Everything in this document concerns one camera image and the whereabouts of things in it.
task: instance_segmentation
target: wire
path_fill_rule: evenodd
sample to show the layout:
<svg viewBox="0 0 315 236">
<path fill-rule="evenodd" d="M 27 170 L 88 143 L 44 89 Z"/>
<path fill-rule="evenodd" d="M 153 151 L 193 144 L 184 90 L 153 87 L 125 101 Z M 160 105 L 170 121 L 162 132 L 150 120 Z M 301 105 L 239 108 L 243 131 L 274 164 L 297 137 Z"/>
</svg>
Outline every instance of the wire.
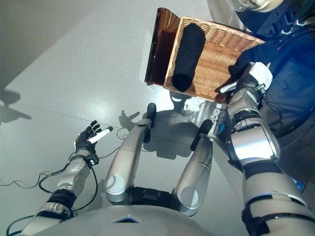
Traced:
<svg viewBox="0 0 315 236">
<path fill-rule="evenodd" d="M 114 152 L 116 152 L 119 148 L 120 148 L 120 146 L 119 146 L 118 148 L 116 148 L 115 150 L 113 150 L 110 154 L 108 154 L 108 155 L 106 155 L 106 156 L 99 157 L 99 159 L 102 159 L 102 158 L 105 158 L 105 157 L 110 156 L 111 154 L 113 154 Z"/>
<path fill-rule="evenodd" d="M 10 234 L 10 229 L 11 229 L 11 227 L 12 227 L 14 224 L 16 224 L 17 222 L 20 222 L 20 221 L 22 221 L 22 220 L 26 220 L 26 219 L 29 219 L 29 218 L 32 218 L 32 217 L 34 217 L 34 215 L 25 216 L 25 217 L 22 217 L 22 218 L 20 218 L 20 219 L 17 219 L 17 220 L 15 220 L 15 221 L 13 221 L 13 222 L 12 222 L 11 224 L 9 224 L 9 226 L 6 228 L 5 235 L 6 235 L 6 236 L 13 236 L 13 235 L 19 234 L 19 233 L 21 232 L 20 230 Z"/>
<path fill-rule="evenodd" d="M 55 171 L 55 172 L 53 172 L 53 173 L 51 173 L 51 174 L 45 176 L 44 178 L 42 178 L 42 179 L 40 180 L 40 182 L 38 183 L 38 187 L 39 187 L 41 190 L 43 190 L 44 192 L 49 193 L 49 194 L 52 194 L 53 192 L 51 192 L 51 191 L 45 189 L 45 188 L 42 186 L 43 181 L 46 180 L 46 179 L 48 179 L 48 178 L 51 177 L 51 176 L 56 176 L 56 175 L 61 174 L 61 173 L 68 167 L 68 165 L 69 165 L 69 163 L 67 163 L 62 169 L 60 169 L 60 170 L 58 170 L 58 171 Z"/>
<path fill-rule="evenodd" d="M 9 236 L 18 235 L 20 232 L 22 232 L 22 230 L 18 230 L 18 231 L 15 231 L 13 233 L 10 233 Z"/>
<path fill-rule="evenodd" d="M 73 210 L 73 211 L 78 211 L 78 210 L 82 210 L 82 209 L 86 208 L 89 204 L 91 204 L 91 203 L 94 201 L 94 199 L 95 199 L 96 196 L 97 196 L 98 183 L 97 183 L 97 178 L 96 178 L 95 171 L 94 171 L 94 169 L 93 169 L 92 166 L 91 166 L 91 170 L 92 170 L 92 172 L 93 172 L 93 176 L 94 176 L 94 179 L 95 179 L 95 193 L 94 193 L 94 196 L 92 197 L 92 199 L 91 199 L 87 204 L 85 204 L 84 206 L 82 206 L 82 207 L 80 207 L 80 208 L 78 208 L 78 209 L 75 209 L 75 210 Z"/>
<path fill-rule="evenodd" d="M 268 96 L 267 96 L 266 93 L 263 93 L 263 94 L 262 94 L 262 97 L 264 98 L 264 100 L 265 100 L 267 106 L 270 107 L 270 108 L 271 108 L 274 112 L 276 112 L 277 115 L 278 115 L 278 119 L 277 119 L 276 121 L 270 123 L 270 124 L 269 124 L 269 127 L 275 126 L 276 124 L 279 123 L 279 124 L 280 124 L 280 127 L 279 127 L 277 130 L 280 130 L 280 129 L 283 127 L 283 123 L 281 122 L 281 120 L 282 120 L 282 113 L 281 113 L 277 108 L 275 108 L 273 105 L 270 104 L 269 99 L 268 99 Z"/>
<path fill-rule="evenodd" d="M 3 184 L 0 184 L 0 186 L 1 187 L 7 187 L 7 186 L 10 186 L 10 185 L 12 185 L 12 184 L 16 184 L 17 186 L 19 186 L 19 187 L 21 187 L 21 188 L 24 188 L 24 189 L 31 189 L 31 188 L 35 188 L 37 185 L 38 185 L 38 183 L 39 183 L 39 180 L 40 180 L 40 177 L 41 176 L 47 176 L 47 174 L 45 174 L 45 173 L 47 173 L 47 172 L 50 172 L 50 173 L 52 173 L 51 171 L 44 171 L 44 172 L 41 172 L 41 173 L 39 173 L 38 174 L 38 178 L 37 178 L 37 182 L 34 184 L 34 185 L 28 185 L 27 183 L 24 183 L 23 181 L 20 181 L 20 180 L 14 180 L 14 181 L 12 181 L 11 183 L 5 183 L 5 182 L 3 182 L 1 179 L 0 179 L 0 181 L 3 183 Z"/>
</svg>

